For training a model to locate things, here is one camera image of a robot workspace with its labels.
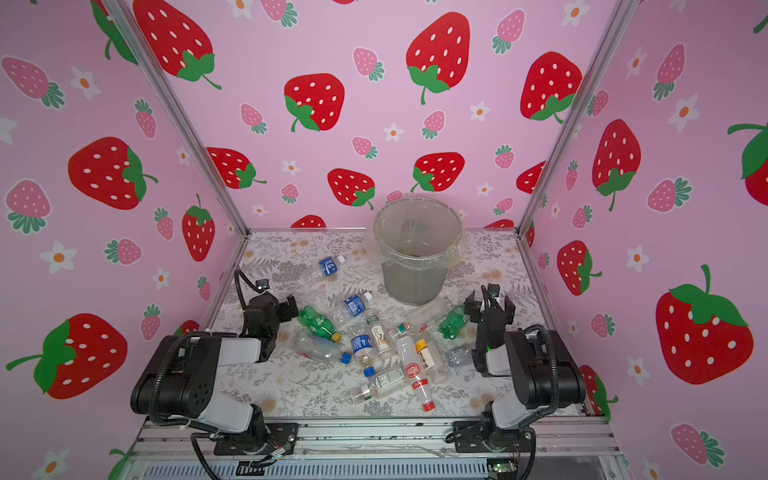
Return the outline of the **crushed clear bottle blue cap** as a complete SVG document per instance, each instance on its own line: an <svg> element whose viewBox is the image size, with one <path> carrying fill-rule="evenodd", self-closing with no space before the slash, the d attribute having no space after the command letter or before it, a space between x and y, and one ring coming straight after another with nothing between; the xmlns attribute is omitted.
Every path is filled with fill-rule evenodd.
<svg viewBox="0 0 768 480"><path fill-rule="evenodd" d="M291 349L306 358L321 362L325 365L351 363L351 354L332 340L320 338L306 332L299 332L291 343Z"/></svg>

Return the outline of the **clear bottle yellow cap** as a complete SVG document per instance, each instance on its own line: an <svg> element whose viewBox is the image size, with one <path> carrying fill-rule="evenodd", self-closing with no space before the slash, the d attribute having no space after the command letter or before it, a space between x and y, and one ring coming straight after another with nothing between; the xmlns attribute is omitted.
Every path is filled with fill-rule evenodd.
<svg viewBox="0 0 768 480"><path fill-rule="evenodd" d="M433 340L421 338L416 341L415 349L426 370L429 379L435 384L441 384L448 380L445 361Z"/></svg>

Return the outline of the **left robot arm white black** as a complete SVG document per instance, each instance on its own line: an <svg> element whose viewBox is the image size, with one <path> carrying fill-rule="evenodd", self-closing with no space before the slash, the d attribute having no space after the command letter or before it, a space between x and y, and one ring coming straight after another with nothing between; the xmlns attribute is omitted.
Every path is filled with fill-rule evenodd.
<svg viewBox="0 0 768 480"><path fill-rule="evenodd" d="M237 401L215 386L219 369L265 363L280 326L298 316L295 298L283 302L264 293L245 305L239 334L195 331L167 336L137 381L130 397L134 413L156 426L190 427L193 449L207 439L217 456L263 455L269 463L293 452L298 425L268 424L261 407Z"/></svg>

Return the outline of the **green soda bottle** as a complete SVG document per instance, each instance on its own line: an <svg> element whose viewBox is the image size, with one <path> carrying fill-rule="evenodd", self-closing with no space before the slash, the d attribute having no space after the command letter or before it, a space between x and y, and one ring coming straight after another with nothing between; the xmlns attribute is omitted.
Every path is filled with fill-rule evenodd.
<svg viewBox="0 0 768 480"><path fill-rule="evenodd" d="M319 313L311 306L305 306L299 311L298 320L312 335L338 343L342 336L330 319Z"/></svg>
<svg viewBox="0 0 768 480"><path fill-rule="evenodd" d="M469 315L466 313L465 307L457 306L441 321L438 326L438 332L444 339L453 340L460 335L468 321Z"/></svg>

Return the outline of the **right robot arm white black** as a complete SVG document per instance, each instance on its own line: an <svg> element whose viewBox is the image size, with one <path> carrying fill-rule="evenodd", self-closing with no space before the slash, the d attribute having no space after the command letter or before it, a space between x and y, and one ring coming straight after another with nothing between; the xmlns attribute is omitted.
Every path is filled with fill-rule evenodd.
<svg viewBox="0 0 768 480"><path fill-rule="evenodd" d="M456 421L445 442L459 453L536 451L533 424L557 410L581 404L587 386L559 333L542 324L512 327L516 307L500 286L483 285L481 298L462 303L477 325L471 360L485 378L508 378L511 390L484 407L473 421Z"/></svg>

